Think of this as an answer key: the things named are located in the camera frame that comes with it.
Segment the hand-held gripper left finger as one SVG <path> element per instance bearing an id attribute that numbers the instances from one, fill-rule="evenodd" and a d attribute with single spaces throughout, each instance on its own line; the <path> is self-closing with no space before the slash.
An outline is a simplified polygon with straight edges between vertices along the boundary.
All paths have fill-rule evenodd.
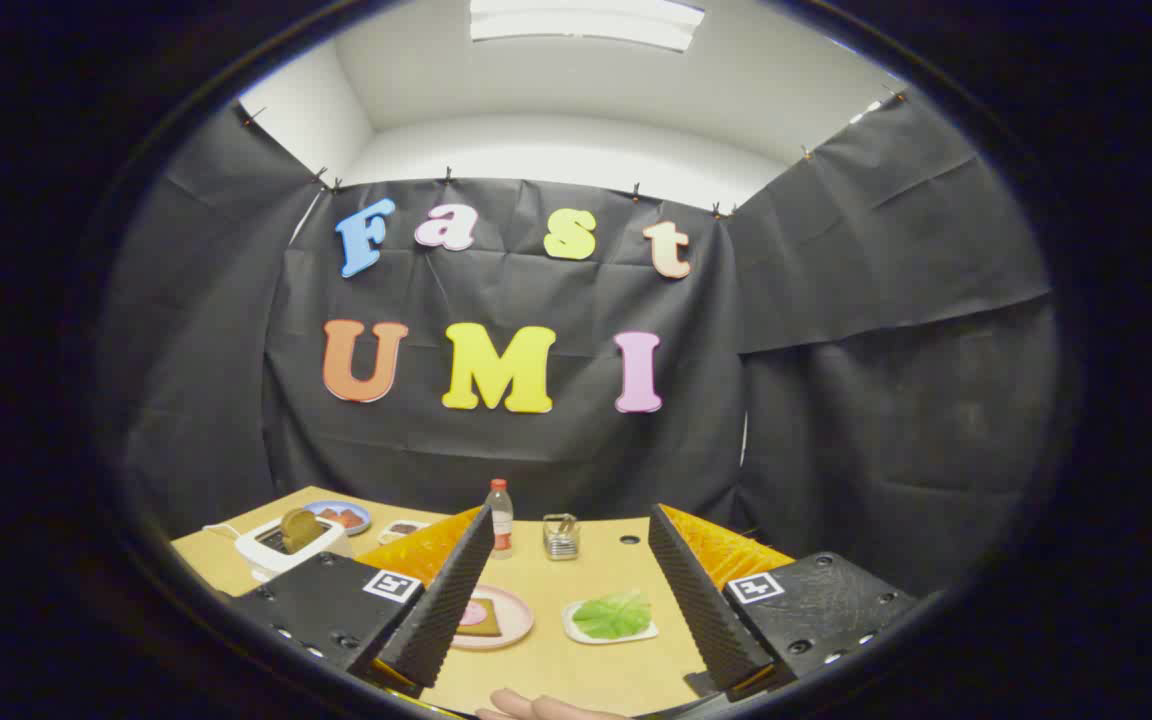
<path id="1" fill-rule="evenodd" d="M 227 607 L 311 660 L 416 698 L 435 684 L 493 546 L 480 505 L 356 559 L 311 553 Z"/>

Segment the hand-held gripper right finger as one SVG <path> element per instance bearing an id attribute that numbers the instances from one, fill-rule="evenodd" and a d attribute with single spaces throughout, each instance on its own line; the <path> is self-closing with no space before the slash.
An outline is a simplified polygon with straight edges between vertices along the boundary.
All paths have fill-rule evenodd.
<path id="1" fill-rule="evenodd" d="M 867 647 L 919 598 L 832 552 L 791 559 L 658 503 L 647 543 L 714 691 L 771 691 Z"/>

